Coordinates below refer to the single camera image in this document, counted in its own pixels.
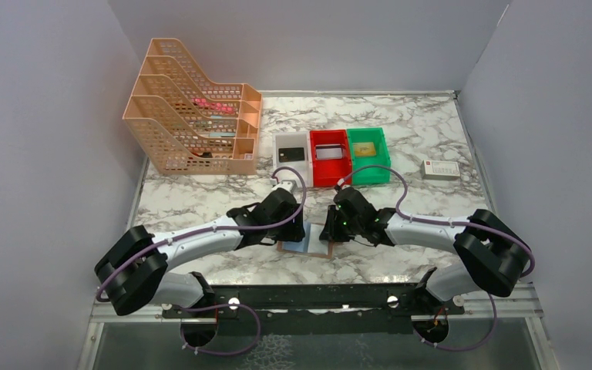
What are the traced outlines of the white card in red bin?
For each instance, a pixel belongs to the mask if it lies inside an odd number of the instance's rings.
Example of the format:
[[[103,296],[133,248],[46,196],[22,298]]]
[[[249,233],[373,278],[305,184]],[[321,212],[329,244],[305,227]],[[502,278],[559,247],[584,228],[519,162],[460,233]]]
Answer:
[[[341,145],[320,145],[315,147],[316,160],[337,160],[344,157]]]

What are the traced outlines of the green plastic bin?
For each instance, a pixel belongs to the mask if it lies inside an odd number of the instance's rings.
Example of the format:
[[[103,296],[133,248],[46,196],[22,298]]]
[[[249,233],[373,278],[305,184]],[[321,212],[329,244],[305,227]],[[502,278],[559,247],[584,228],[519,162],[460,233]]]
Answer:
[[[347,129],[348,144],[351,150],[354,171],[368,165],[391,166],[385,133],[381,127]],[[371,167],[352,176],[353,185],[376,185],[390,181],[388,170]]]

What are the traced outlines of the red plastic bin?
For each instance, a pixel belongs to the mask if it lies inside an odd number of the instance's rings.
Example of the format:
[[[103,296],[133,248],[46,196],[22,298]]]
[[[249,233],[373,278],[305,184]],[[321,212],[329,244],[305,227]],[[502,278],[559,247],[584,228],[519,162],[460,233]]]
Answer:
[[[352,171],[347,132],[343,129],[312,130],[312,183],[314,187],[333,187]]]

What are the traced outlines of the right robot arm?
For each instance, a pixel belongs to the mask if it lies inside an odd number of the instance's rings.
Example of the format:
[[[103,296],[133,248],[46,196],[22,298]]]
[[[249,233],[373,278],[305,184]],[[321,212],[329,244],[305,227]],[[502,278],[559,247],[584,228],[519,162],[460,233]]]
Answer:
[[[474,291],[506,298],[535,264],[530,248],[489,210],[465,218],[424,217],[395,207],[377,209],[355,188],[338,188],[319,238],[343,243],[356,237],[372,246],[427,247],[459,257],[419,282],[414,303],[426,314]]]

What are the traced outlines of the white box with red label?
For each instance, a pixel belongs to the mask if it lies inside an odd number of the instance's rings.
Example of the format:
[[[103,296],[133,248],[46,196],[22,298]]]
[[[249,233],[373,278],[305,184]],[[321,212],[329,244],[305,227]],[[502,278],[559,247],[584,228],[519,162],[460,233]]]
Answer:
[[[459,164],[452,161],[423,160],[421,172],[424,180],[456,180],[461,177]]]

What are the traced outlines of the gold card in green bin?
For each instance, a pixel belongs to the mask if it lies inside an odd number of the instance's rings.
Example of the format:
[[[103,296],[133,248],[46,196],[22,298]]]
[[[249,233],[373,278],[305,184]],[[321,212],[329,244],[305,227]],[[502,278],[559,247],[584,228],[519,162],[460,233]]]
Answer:
[[[356,157],[376,156],[376,148],[373,142],[353,143],[353,154]]]

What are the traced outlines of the black mounting rail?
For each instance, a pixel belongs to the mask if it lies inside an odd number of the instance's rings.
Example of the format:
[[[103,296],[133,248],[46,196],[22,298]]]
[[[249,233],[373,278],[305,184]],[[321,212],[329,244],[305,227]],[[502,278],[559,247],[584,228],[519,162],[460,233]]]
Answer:
[[[462,315],[452,301],[425,303],[415,283],[222,285],[206,290],[197,307],[219,308],[190,313],[177,305],[165,308],[190,334],[221,336],[411,334],[424,322]]]

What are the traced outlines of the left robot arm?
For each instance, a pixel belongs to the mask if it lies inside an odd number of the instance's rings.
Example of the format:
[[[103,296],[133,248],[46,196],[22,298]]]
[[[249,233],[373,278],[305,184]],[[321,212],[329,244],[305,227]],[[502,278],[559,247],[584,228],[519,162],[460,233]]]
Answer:
[[[207,282],[198,274],[170,279],[169,273],[190,261],[254,245],[272,245],[303,234],[303,200],[274,187],[261,201],[230,209],[197,227],[152,234],[131,227],[94,267],[100,286],[96,300],[109,302],[119,316],[147,304],[178,304],[189,314],[205,315],[211,306]]]

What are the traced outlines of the white plastic bin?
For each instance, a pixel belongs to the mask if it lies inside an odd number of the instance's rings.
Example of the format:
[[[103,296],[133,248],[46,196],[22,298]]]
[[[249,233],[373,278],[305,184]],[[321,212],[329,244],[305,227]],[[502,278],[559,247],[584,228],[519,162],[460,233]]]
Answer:
[[[276,132],[272,139],[274,168],[290,167],[300,173],[307,188],[312,188],[311,141],[308,131]]]

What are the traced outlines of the red black stamp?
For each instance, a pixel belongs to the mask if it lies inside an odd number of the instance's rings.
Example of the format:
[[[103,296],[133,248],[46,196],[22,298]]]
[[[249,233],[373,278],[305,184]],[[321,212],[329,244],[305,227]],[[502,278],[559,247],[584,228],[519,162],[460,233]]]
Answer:
[[[201,151],[201,152],[193,152],[194,156],[198,156],[200,158],[213,158],[214,155],[210,151]]]

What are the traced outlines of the black credit card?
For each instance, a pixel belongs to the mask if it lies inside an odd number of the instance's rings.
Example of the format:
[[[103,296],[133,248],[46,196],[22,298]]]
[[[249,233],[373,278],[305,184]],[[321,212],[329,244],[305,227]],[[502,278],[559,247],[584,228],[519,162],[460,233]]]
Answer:
[[[306,159],[303,147],[282,147],[277,150],[279,163],[299,162]]]

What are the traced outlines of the pink items in organizer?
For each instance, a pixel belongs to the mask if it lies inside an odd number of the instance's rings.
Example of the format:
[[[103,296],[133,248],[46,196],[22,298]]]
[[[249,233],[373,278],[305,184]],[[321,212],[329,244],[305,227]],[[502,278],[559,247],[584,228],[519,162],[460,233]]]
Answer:
[[[233,114],[235,113],[235,108],[233,106],[229,106],[226,103],[214,103],[205,98],[194,98],[192,103],[200,107],[203,111],[208,111],[210,113],[216,114]]]

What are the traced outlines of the peach plastic file organizer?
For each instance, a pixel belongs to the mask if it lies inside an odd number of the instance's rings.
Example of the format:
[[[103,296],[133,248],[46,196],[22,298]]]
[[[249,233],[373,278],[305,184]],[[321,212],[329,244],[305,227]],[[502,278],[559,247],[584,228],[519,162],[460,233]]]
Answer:
[[[205,98],[235,108],[203,111]],[[212,81],[179,39],[153,38],[123,113],[123,121],[158,173],[254,175],[257,172],[263,98],[247,83]],[[210,138],[209,133],[234,133]],[[213,158],[193,152],[210,151]],[[252,153],[252,160],[244,154]]]

